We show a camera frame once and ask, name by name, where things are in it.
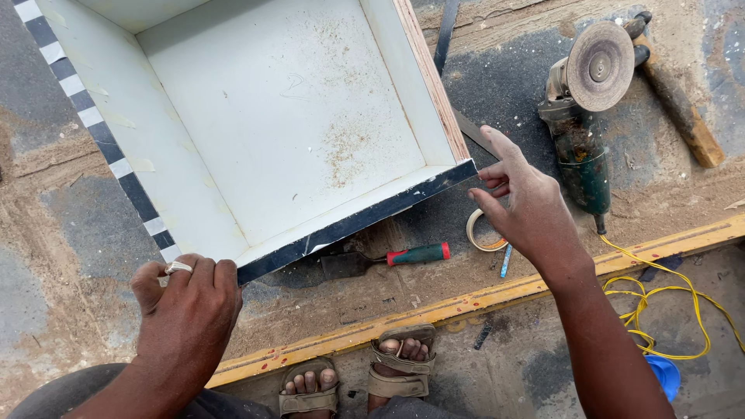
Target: angle grinder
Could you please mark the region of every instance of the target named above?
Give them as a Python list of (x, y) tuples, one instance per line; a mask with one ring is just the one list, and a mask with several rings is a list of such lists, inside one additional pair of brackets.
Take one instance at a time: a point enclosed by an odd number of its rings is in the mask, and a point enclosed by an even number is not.
[(596, 113), (624, 97), (634, 67), (649, 58), (649, 48), (635, 47), (631, 39), (614, 22), (588, 26), (569, 56), (549, 70), (546, 99), (538, 105), (556, 145), (564, 186), (577, 205), (595, 217), (598, 234), (606, 233), (610, 185), (603, 128)]

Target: masking tape roll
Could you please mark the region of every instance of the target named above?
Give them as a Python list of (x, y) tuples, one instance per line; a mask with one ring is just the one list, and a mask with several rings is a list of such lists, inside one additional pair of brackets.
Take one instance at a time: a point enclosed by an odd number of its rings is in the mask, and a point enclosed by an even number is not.
[(496, 242), (493, 245), (488, 246), (481, 246), (473, 239), (473, 224), (476, 224), (476, 219), (481, 217), (484, 214), (484, 211), (481, 211), (481, 208), (475, 210), (473, 214), (468, 219), (468, 223), (466, 223), (466, 236), (468, 236), (468, 240), (471, 242), (472, 245), (476, 246), (479, 250), (485, 251), (485, 252), (496, 252), (499, 249), (502, 249), (504, 246), (507, 246), (507, 240), (503, 238), (499, 239), (498, 242)]

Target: hammer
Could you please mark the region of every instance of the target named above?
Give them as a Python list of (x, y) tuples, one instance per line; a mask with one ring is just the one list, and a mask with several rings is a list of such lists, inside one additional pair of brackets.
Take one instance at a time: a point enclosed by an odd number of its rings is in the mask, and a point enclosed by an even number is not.
[(641, 12), (624, 25), (635, 47), (644, 45), (649, 49), (649, 59), (641, 67), (662, 102), (670, 120), (683, 137), (691, 152), (704, 168), (714, 168), (724, 161), (724, 152), (712, 136), (696, 107), (678, 84), (673, 73), (654, 53), (644, 28), (652, 20), (652, 13)]

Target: hand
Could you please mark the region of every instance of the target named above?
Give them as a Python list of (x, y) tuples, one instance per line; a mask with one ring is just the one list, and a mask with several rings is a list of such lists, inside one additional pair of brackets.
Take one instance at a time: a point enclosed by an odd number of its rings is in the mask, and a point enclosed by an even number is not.
[(217, 369), (243, 298), (232, 260), (215, 264), (186, 254), (177, 261), (194, 273), (174, 272), (165, 288), (158, 282), (165, 276), (162, 263), (146, 263), (132, 278), (142, 325), (131, 365), (150, 380), (167, 380), (168, 387), (191, 394), (191, 400)]
[[(580, 244), (558, 182), (529, 165), (520, 147), (500, 131), (484, 125), (481, 134), (491, 142), (501, 162), (478, 172), (486, 187), (495, 189), (491, 193), (470, 189), (468, 196), (478, 203), (492, 226), (542, 275), (578, 262), (592, 264)], [(505, 195), (510, 196), (508, 208), (497, 201)]]

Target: toe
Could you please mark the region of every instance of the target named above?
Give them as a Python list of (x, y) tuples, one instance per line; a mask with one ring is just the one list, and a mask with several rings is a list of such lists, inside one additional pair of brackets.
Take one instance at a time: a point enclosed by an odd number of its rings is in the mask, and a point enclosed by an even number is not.
[(398, 353), (400, 346), (401, 346), (401, 342), (395, 339), (386, 339), (380, 343), (380, 345), (378, 346), (378, 349), (382, 353)]
[(304, 394), (305, 393), (305, 377), (302, 375), (296, 375), (295, 379), (293, 379), (295, 382), (295, 389), (297, 390), (298, 394)]
[(409, 356), (411, 353), (416, 349), (416, 344), (419, 343), (418, 341), (413, 340), (412, 338), (408, 338), (404, 341), (404, 348), (401, 350), (401, 355), (399, 355), (402, 359), (409, 359)]
[(313, 371), (305, 373), (305, 391), (308, 393), (316, 391), (316, 373)]
[(422, 349), (422, 342), (414, 341), (414, 344), (416, 346), (414, 346), (414, 349), (412, 349), (411, 352), (409, 353), (409, 359), (416, 361), (419, 357), (419, 352)]
[(326, 391), (335, 386), (339, 379), (336, 377), (336, 371), (327, 368), (321, 371), (321, 391)]
[(297, 391), (295, 390), (295, 383), (290, 381), (287, 384), (285, 384), (285, 390), (282, 393), (297, 394)]
[(419, 352), (412, 359), (417, 362), (424, 362), (427, 360), (428, 355), (429, 355), (429, 348), (427, 347), (427, 345), (422, 344), (422, 346), (419, 348)]

